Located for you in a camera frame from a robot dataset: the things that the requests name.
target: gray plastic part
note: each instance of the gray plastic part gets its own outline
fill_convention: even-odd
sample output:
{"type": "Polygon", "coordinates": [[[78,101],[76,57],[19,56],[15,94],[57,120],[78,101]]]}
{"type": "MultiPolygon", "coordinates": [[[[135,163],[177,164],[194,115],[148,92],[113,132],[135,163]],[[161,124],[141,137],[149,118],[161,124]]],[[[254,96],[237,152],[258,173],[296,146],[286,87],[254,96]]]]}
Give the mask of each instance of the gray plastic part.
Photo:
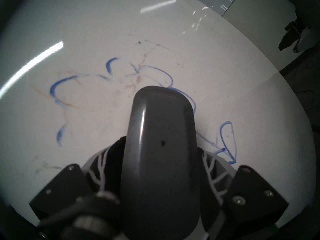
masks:
{"type": "Polygon", "coordinates": [[[225,159],[213,153],[204,151],[202,156],[203,165],[208,176],[208,182],[220,206],[237,170],[225,159]]]}
{"type": "Polygon", "coordinates": [[[184,239],[199,217],[193,109],[185,96],[149,86],[133,100],[121,177],[130,240],[184,239]]]}

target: black object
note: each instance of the black object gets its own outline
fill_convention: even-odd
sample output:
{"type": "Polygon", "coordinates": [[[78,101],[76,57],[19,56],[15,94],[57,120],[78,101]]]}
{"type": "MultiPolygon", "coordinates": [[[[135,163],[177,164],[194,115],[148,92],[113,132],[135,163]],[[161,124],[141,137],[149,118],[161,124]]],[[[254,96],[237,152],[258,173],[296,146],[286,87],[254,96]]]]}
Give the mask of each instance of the black object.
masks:
{"type": "Polygon", "coordinates": [[[211,240],[234,239],[279,220],[288,203],[254,169],[239,167],[208,230],[211,240]]]}
{"type": "Polygon", "coordinates": [[[49,239],[113,239],[120,230],[130,240],[184,239],[200,214],[211,240],[232,239],[275,223],[288,206],[248,166],[235,172],[215,156],[207,173],[209,155],[197,149],[192,106],[174,90],[139,90],[127,137],[106,151],[94,155],[90,167],[94,183],[108,178],[105,186],[95,186],[89,175],[90,190],[72,164],[30,202],[39,218],[49,215],[39,225],[49,239]],[[102,172],[98,162],[105,154],[102,172]]]}
{"type": "Polygon", "coordinates": [[[78,164],[70,164],[57,174],[29,203],[42,220],[73,204],[78,197],[92,194],[78,164]]]}
{"type": "Polygon", "coordinates": [[[133,100],[121,177],[130,240],[184,239],[199,216],[193,109],[177,91],[149,86],[133,100]]]}
{"type": "MultiPolygon", "coordinates": [[[[122,170],[122,160],[124,149],[126,145],[126,136],[121,137],[118,141],[116,141],[109,149],[102,151],[101,154],[104,156],[105,152],[107,153],[106,158],[106,166],[104,168],[105,174],[105,191],[110,191],[120,197],[120,181],[121,181],[121,170],[122,170]]],[[[98,179],[100,178],[100,172],[98,169],[98,158],[90,165],[90,170],[95,174],[98,179]]],[[[86,173],[87,181],[90,185],[90,188],[93,192],[99,191],[99,186],[94,183],[89,173],[86,173]]]]}
{"type": "MultiPolygon", "coordinates": [[[[62,231],[62,226],[70,226],[82,215],[88,215],[103,220],[112,227],[116,235],[121,230],[122,221],[118,204],[105,197],[98,197],[95,195],[84,197],[73,205],[42,220],[38,225],[38,228],[49,229],[50,232],[54,232],[56,231],[55,229],[58,229],[58,232],[56,231],[55,233],[56,235],[59,235],[62,231]]],[[[78,229],[79,228],[71,230],[71,232],[76,235],[78,229]]]]}

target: white table surface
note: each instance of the white table surface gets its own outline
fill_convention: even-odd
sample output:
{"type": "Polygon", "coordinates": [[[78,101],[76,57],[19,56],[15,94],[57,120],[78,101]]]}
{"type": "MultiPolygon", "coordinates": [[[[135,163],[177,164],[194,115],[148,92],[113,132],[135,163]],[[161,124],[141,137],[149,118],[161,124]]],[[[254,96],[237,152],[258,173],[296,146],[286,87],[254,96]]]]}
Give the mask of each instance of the white table surface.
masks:
{"type": "Polygon", "coordinates": [[[197,0],[141,13],[167,1],[26,0],[11,18],[0,39],[0,84],[63,41],[0,100],[1,193],[31,223],[30,200],[61,168],[126,135],[135,93],[168,87],[170,76],[194,107],[198,146],[215,152],[223,138],[230,153],[221,157],[251,166],[289,202],[279,227],[311,202],[310,122],[286,81],[197,0]]]}

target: blue marker line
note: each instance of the blue marker line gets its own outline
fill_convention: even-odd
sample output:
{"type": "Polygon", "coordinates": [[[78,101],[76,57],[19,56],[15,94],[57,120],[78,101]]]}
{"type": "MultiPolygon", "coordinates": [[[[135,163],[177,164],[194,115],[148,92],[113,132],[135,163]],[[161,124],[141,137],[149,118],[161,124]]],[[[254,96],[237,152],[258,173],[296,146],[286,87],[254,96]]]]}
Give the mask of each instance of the blue marker line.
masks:
{"type": "Polygon", "coordinates": [[[136,75],[136,74],[139,74],[141,68],[140,68],[140,69],[137,69],[132,63],[130,63],[130,64],[131,64],[131,66],[134,68],[134,71],[136,72],[135,75],[136,75]]]}
{"type": "Polygon", "coordinates": [[[73,76],[70,76],[70,77],[61,79],[61,80],[55,82],[55,83],[50,87],[50,95],[51,95],[52,98],[55,99],[55,102],[56,102],[56,103],[62,102],[62,101],[60,101],[60,100],[56,97],[56,94],[55,94],[56,87],[57,87],[58,85],[60,85],[61,83],[64,83],[64,82],[69,81],[69,80],[72,80],[72,79],[76,79],[76,78],[78,78],[78,77],[79,77],[78,75],[73,75],[73,76]]]}
{"type": "MultiPolygon", "coordinates": [[[[54,98],[54,102],[57,103],[59,106],[62,106],[62,107],[66,107],[67,104],[62,102],[57,96],[56,96],[56,88],[57,86],[59,86],[60,84],[66,82],[66,81],[70,81],[72,79],[77,79],[79,77],[88,77],[90,76],[89,74],[83,74],[83,75],[73,75],[73,76],[70,76],[70,77],[67,77],[67,78],[63,78],[57,82],[55,82],[51,87],[50,87],[50,96],[52,98],[54,98]]],[[[109,81],[110,79],[104,75],[100,75],[100,74],[97,74],[97,76],[99,76],[100,78],[104,79],[104,80],[107,80],[109,81]]],[[[58,145],[61,147],[61,140],[62,140],[62,137],[63,137],[63,133],[64,133],[64,129],[65,127],[67,126],[68,124],[64,124],[60,129],[59,131],[57,132],[57,143],[58,145]]]]}
{"type": "Polygon", "coordinates": [[[230,121],[226,121],[226,122],[224,122],[224,123],[220,126],[220,137],[221,137],[221,140],[222,140],[222,143],[223,143],[224,147],[226,148],[226,151],[227,151],[227,152],[229,153],[229,155],[230,155],[230,158],[234,161],[234,163],[236,163],[236,161],[237,161],[237,145],[236,145],[235,133],[234,133],[234,131],[233,131],[233,125],[232,125],[232,123],[231,123],[230,121]],[[230,125],[231,125],[231,132],[232,132],[232,135],[233,135],[234,148],[235,148],[234,157],[233,157],[233,155],[231,154],[230,150],[227,148],[226,143],[224,142],[223,137],[222,137],[222,128],[223,128],[225,125],[227,125],[227,124],[230,124],[230,125]]]}
{"type": "Polygon", "coordinates": [[[225,152],[226,151],[226,148],[222,148],[221,150],[218,150],[216,152],[214,152],[215,155],[221,153],[221,152],[225,152]]]}
{"type": "Polygon", "coordinates": [[[183,94],[186,97],[188,97],[192,101],[192,103],[194,105],[193,113],[196,113],[197,105],[196,105],[195,101],[189,95],[187,95],[185,92],[183,92],[183,91],[181,91],[181,90],[179,90],[177,88],[173,88],[173,87],[167,87],[167,88],[172,89],[172,90],[177,91],[177,92],[180,92],[181,94],[183,94]]]}
{"type": "Polygon", "coordinates": [[[102,79],[105,79],[106,81],[110,81],[110,79],[104,75],[97,74],[97,76],[101,77],[102,79]]]}
{"type": "Polygon", "coordinates": [[[196,134],[198,134],[198,136],[201,137],[201,138],[202,138],[205,142],[207,142],[209,145],[217,148],[217,149],[218,149],[217,151],[221,151],[221,152],[226,151],[226,150],[222,151],[224,148],[220,149],[220,147],[219,147],[218,145],[216,145],[214,142],[211,142],[210,140],[208,140],[208,139],[207,139],[205,136],[203,136],[200,132],[196,131],[196,134]]]}
{"type": "Polygon", "coordinates": [[[111,58],[107,63],[106,63],[106,70],[108,71],[109,75],[112,76],[112,71],[111,71],[111,67],[110,64],[114,61],[117,60],[119,58],[111,58]]]}
{"type": "Polygon", "coordinates": [[[66,128],[66,126],[67,126],[68,124],[64,124],[61,128],[60,128],[60,130],[58,131],[58,133],[57,133],[57,143],[58,143],[58,145],[61,147],[62,145],[61,145],[61,139],[62,139],[62,136],[63,136],[63,131],[64,131],[64,129],[66,128]]]}
{"type": "Polygon", "coordinates": [[[141,67],[153,68],[153,69],[159,70],[159,71],[165,73],[167,76],[169,76],[169,78],[170,78],[170,80],[171,80],[171,84],[170,84],[168,87],[166,87],[166,88],[171,88],[171,87],[174,85],[174,80],[173,80],[172,76],[169,75],[167,72],[165,72],[165,71],[163,71],[163,70],[161,70],[161,69],[159,69],[159,68],[156,68],[156,67],[153,67],[153,66],[149,66],[149,65],[143,65],[143,66],[141,66],[141,67]]]}

